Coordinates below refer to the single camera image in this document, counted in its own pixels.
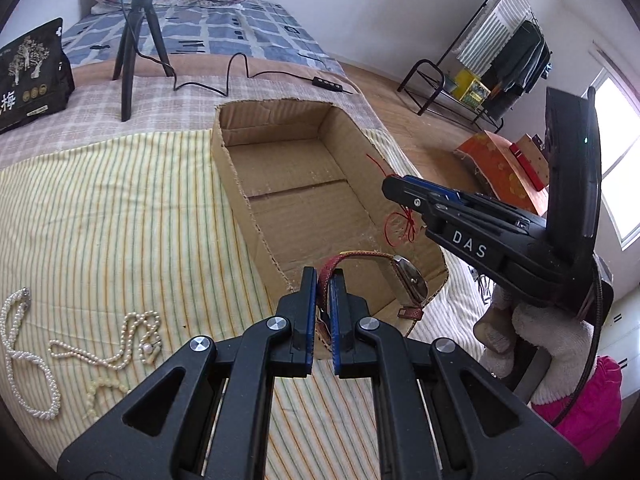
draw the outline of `metal rack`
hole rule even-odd
[[[486,7],[488,2],[489,2],[489,0],[484,0],[482,5],[480,5],[478,10],[476,10],[476,13],[466,23],[465,27],[463,27],[463,29],[460,31],[460,33],[456,36],[456,39],[453,40],[453,42],[449,45],[448,49],[444,52],[444,54],[442,54],[442,56],[440,57],[440,59],[436,63],[434,63],[433,61],[431,61],[429,59],[421,59],[420,61],[418,61],[412,67],[411,70],[409,70],[409,73],[404,78],[404,81],[402,81],[402,83],[398,87],[398,92],[404,91],[412,99],[412,101],[418,105],[419,110],[418,110],[417,114],[419,116],[421,116],[423,113],[425,113],[425,111],[429,110],[433,114],[439,115],[439,116],[444,117],[444,118],[446,118],[448,120],[453,120],[453,121],[455,121],[458,124],[461,124],[463,126],[467,126],[469,124],[471,126],[475,126],[479,130],[481,130],[481,128],[478,125],[478,121],[479,120],[484,120],[487,123],[489,123],[492,127],[494,127],[494,133],[498,133],[502,129],[502,127],[504,126],[504,119],[501,118],[499,123],[498,123],[497,121],[495,121],[494,119],[489,117],[489,115],[484,110],[482,105],[480,105],[478,108],[474,109],[474,108],[472,108],[472,107],[470,107],[470,106],[458,101],[455,97],[453,97],[453,95],[451,95],[449,92],[447,92],[444,89],[445,75],[444,75],[444,72],[442,71],[442,69],[440,68],[441,63],[449,55],[449,53],[454,49],[454,47],[458,44],[458,41],[460,40],[460,38],[463,37],[463,35],[466,33],[468,28],[472,25],[474,20],[479,16],[479,14],[482,12],[482,10]],[[436,76],[437,78],[436,77],[432,77],[432,76],[428,75],[427,73],[424,73],[423,71],[420,70],[420,68],[425,64],[428,65],[432,71],[437,73],[437,76]],[[416,75],[416,74],[419,75],[431,87],[433,92],[430,95],[425,96],[425,95],[422,95],[422,94],[420,94],[418,92],[411,91],[411,90],[407,89],[406,86],[408,85],[409,81],[411,81],[412,77],[414,75]],[[444,97],[445,99],[436,101],[436,99],[438,97],[440,97],[440,96]],[[447,106],[446,103],[449,100],[452,100],[452,101],[456,102],[456,108]],[[444,108],[445,110],[448,110],[450,112],[450,114],[452,114],[453,116],[460,117],[461,120],[457,120],[456,118],[452,118],[452,116],[450,114],[443,114],[443,113],[441,113],[441,112],[439,112],[437,110],[434,110],[433,107],[432,107],[434,104],[436,106],[440,107],[440,108]],[[465,115],[465,112],[460,111],[460,108],[464,108],[465,110],[473,113],[474,117],[473,118],[468,117],[467,115]]]

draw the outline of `hanging clothes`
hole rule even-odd
[[[530,21],[522,23],[482,77],[482,84],[492,89],[482,105],[489,117],[499,120],[540,78],[546,79],[550,60],[540,28]]]

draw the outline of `pearl necklace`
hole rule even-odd
[[[17,305],[16,313],[14,316],[14,320],[11,325],[11,330],[9,330],[9,335],[6,333],[6,324],[7,318],[9,315],[9,310],[14,306],[17,301],[20,301]],[[45,364],[42,357],[32,354],[31,352],[24,352],[16,350],[15,340],[18,337],[18,330],[20,330],[20,325],[22,323],[22,318],[26,314],[27,310],[31,307],[31,293],[28,288],[23,288],[14,292],[10,295],[6,300],[4,300],[4,305],[2,306],[2,311],[0,312],[0,338],[2,339],[2,344],[4,345],[4,366],[6,367],[6,374],[9,381],[9,386],[11,386],[11,391],[14,394],[15,398],[18,399],[18,404],[22,406],[29,414],[33,415],[36,418],[40,418],[42,420],[51,420],[55,418],[55,416],[60,411],[60,391],[58,390],[58,385],[56,384],[56,380],[53,377],[53,373],[50,368]],[[15,383],[14,377],[14,359],[24,359],[25,361],[29,361],[34,363],[42,372],[44,373],[44,377],[47,380],[47,386],[49,387],[49,396],[51,398],[51,405],[48,410],[37,410],[36,408],[32,408],[24,397],[20,393],[17,384]]]
[[[124,318],[122,329],[120,330],[120,350],[112,357],[103,359],[81,348],[75,348],[59,339],[49,341],[49,354],[55,359],[63,359],[66,357],[75,357],[96,367],[105,367],[111,370],[122,370],[132,359],[133,355],[133,336],[139,326],[146,329],[145,334],[140,338],[138,345],[138,357],[144,364],[151,365],[161,351],[162,342],[158,333],[160,327],[160,316],[153,310],[147,310],[144,314],[130,312]],[[65,352],[56,353],[54,347],[60,347]]]
[[[124,395],[129,395],[130,391],[124,384],[116,379],[98,377],[95,381],[91,381],[86,389],[86,416],[95,422],[100,418],[95,411],[95,394],[98,388],[114,388],[120,390]]]

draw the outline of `pink sleeve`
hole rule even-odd
[[[599,357],[593,377],[584,387],[575,406],[556,430],[571,442],[590,466],[609,447],[620,429],[622,371],[611,357]],[[569,403],[569,397],[550,404],[532,405],[534,411],[551,422]]]

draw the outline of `tripod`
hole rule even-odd
[[[122,110],[120,115],[123,123],[131,118],[131,94],[133,90],[133,74],[136,69],[136,46],[140,40],[140,28],[145,16],[146,22],[149,24],[151,37],[154,39],[154,44],[158,51],[158,57],[164,63],[162,66],[164,73],[167,77],[173,75],[153,0],[131,0],[131,10],[127,18],[129,25],[125,23],[118,48],[118,57],[113,69],[114,81],[120,77],[120,72],[122,72]]]

